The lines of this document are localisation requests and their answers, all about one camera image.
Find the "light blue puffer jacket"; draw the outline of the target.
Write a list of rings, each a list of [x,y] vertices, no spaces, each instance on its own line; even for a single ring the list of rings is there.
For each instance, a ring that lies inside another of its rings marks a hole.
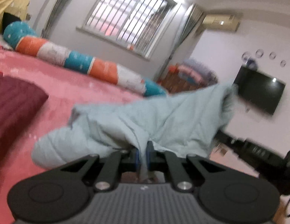
[[[128,104],[77,104],[67,126],[35,143],[32,160],[51,169],[89,154],[107,157],[131,147],[145,160],[148,141],[178,157],[208,157],[216,133],[232,119],[236,93],[235,85],[219,83]]]

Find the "wooden dresser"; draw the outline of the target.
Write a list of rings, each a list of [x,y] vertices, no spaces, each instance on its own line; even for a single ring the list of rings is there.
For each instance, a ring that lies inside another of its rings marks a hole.
[[[164,87],[170,94],[181,93],[184,91],[196,91],[206,88],[204,84],[192,84],[179,77],[177,72],[169,71],[164,78],[158,79],[157,83]]]

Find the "pink bed sheet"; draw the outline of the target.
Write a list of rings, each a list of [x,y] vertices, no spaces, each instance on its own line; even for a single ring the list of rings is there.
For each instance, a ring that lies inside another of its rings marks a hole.
[[[35,57],[5,50],[1,44],[0,72],[30,81],[49,96],[28,127],[0,150],[0,223],[12,223],[14,218],[7,205],[7,194],[18,181],[43,171],[31,159],[33,145],[40,137],[66,125],[75,104],[123,104],[142,97]]]

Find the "folded blankets stack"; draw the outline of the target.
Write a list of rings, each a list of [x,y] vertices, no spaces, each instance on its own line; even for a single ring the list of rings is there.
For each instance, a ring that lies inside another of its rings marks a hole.
[[[181,64],[170,65],[168,72],[176,73],[179,78],[195,85],[210,86],[218,83],[216,73],[195,59],[185,59]]]

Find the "black low tv stand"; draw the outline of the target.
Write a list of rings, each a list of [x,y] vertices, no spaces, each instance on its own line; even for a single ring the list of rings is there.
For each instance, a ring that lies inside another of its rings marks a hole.
[[[218,131],[215,139],[232,149],[238,157],[253,167],[268,181],[290,183],[290,150],[285,157],[249,139],[235,139]]]

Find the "maroon folded garment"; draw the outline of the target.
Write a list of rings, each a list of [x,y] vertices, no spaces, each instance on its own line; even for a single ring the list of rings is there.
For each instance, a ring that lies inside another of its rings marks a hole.
[[[48,98],[34,83],[0,74],[0,162]]]

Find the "barred window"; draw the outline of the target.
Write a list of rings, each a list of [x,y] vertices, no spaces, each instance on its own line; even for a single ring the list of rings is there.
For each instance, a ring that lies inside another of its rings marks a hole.
[[[176,6],[174,0],[97,0],[78,29],[147,59]]]

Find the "grey curtain right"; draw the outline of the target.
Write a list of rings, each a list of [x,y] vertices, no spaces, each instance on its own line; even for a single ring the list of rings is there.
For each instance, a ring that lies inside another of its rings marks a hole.
[[[179,25],[178,31],[175,35],[174,41],[171,46],[171,50],[166,60],[159,68],[158,72],[154,76],[154,81],[157,81],[162,75],[168,64],[174,57],[177,49],[183,44],[186,38],[195,31],[195,28],[202,23],[202,18],[204,17],[204,11],[199,7],[198,4],[193,3],[189,6],[185,12],[182,21]]]

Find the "grey curtain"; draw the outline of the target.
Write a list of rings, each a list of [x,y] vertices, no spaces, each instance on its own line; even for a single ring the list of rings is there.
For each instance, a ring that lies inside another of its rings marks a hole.
[[[45,23],[44,28],[42,29],[41,32],[41,37],[42,38],[49,38],[53,26],[58,20],[59,15],[63,12],[64,8],[67,6],[67,3],[70,0],[56,0],[54,3],[51,12],[49,13],[49,17]]]
[[[202,23],[202,18],[204,17],[204,11],[199,7],[198,4],[193,3],[189,6],[185,12],[182,21],[179,25],[178,31],[175,35],[174,41],[171,46],[171,50],[166,60],[159,68],[158,72],[154,76],[154,81],[157,81],[162,75],[168,64],[174,57],[177,49],[183,44],[186,38],[195,31],[195,28]]]

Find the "long striped bolster pillow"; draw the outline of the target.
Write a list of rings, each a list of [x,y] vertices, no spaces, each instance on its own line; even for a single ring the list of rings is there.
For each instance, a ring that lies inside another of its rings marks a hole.
[[[81,54],[40,38],[25,22],[10,23],[4,30],[4,40],[17,52],[37,57],[52,65],[86,74],[117,85],[145,97],[165,95],[166,91],[150,79],[114,62]]]

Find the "grey curtain left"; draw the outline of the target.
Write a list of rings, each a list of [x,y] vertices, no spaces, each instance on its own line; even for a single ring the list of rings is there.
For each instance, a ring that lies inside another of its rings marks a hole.
[[[56,0],[54,3],[51,12],[49,13],[49,17],[45,23],[44,28],[42,29],[41,32],[41,37],[42,38],[49,38],[53,26],[58,20],[59,15],[63,12],[64,8],[67,6],[67,3],[70,0]]]

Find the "black wall television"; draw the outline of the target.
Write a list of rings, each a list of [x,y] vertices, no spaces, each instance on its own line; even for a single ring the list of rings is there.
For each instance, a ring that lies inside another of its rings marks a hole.
[[[234,80],[238,96],[269,115],[273,115],[286,84],[267,74],[241,66]]]

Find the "circular wall decals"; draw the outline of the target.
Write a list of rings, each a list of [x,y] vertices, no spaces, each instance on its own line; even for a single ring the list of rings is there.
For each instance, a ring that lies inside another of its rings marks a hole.
[[[257,59],[262,58],[264,55],[265,55],[265,52],[262,49],[258,49],[255,52],[255,57],[253,57],[250,52],[244,52],[241,56],[241,60],[244,62],[245,67],[252,70],[257,70],[258,69]],[[277,54],[275,52],[269,53],[270,60],[275,60],[276,57],[277,57]],[[280,62],[280,67],[283,68],[285,66],[286,66],[286,61],[282,60]]]

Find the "wall air conditioner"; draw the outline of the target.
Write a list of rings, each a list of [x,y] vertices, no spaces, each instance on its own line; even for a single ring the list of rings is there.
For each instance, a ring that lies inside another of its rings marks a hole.
[[[240,25],[240,19],[235,15],[208,14],[202,25],[205,29],[236,32]]]

